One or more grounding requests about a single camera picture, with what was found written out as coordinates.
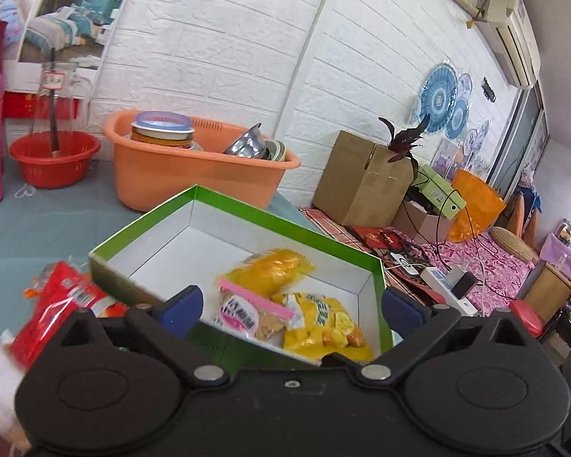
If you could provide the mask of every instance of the pink strip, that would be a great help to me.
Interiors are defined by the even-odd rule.
[[[264,297],[261,297],[258,294],[249,291],[248,289],[244,289],[243,287],[234,284],[230,280],[221,278],[220,280],[218,280],[218,285],[221,288],[230,290],[231,292],[234,292],[238,296],[243,297],[256,309],[266,311],[267,313],[271,313],[277,318],[285,319],[287,321],[294,318],[294,312],[289,310],[288,308],[281,306],[280,304],[276,304],[275,302],[269,299],[265,299]]]

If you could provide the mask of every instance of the air conditioner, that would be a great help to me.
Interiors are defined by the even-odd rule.
[[[478,7],[485,13],[477,25],[510,84],[521,89],[533,88],[541,60],[522,0],[478,0]]]

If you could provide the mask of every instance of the white brick wall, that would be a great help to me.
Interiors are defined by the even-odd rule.
[[[304,171],[286,174],[283,192],[311,202],[329,149],[342,129],[388,141],[378,116],[405,125],[417,91],[431,70],[448,60],[472,76],[469,126],[492,118],[482,155],[491,161],[516,97],[469,16],[451,0],[338,0],[296,106],[286,142],[301,154]],[[497,101],[480,87],[486,77]],[[444,137],[427,134],[415,150],[431,161]]]
[[[321,0],[128,0],[105,57],[90,131],[122,108],[168,109],[252,125],[271,133]],[[303,167],[281,192],[306,205],[341,129],[386,140],[376,117],[402,125],[431,69],[448,59],[474,80],[470,124],[493,118],[490,159],[516,90],[507,85],[480,33],[451,0],[337,0],[300,92],[288,146]],[[487,77],[495,104],[482,96]],[[10,121],[9,138],[26,131]],[[430,160],[442,138],[416,155]],[[111,150],[103,141],[102,157]]]

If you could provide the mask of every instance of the stainless steel bowl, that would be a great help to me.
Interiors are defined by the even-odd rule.
[[[264,158],[268,150],[262,138],[262,134],[260,134],[260,125],[260,123],[257,123],[250,128],[245,134],[226,148],[224,154],[241,158]]]

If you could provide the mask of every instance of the orange tub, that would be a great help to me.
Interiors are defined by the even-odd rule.
[[[131,133],[131,122],[137,113],[114,113],[104,126],[104,135],[114,143],[119,199],[138,211],[149,211],[195,184],[266,208],[286,170],[300,166],[299,158],[290,150],[286,151],[285,161],[223,155],[247,129],[205,118],[190,117],[195,142],[204,152],[133,141],[126,136]]]

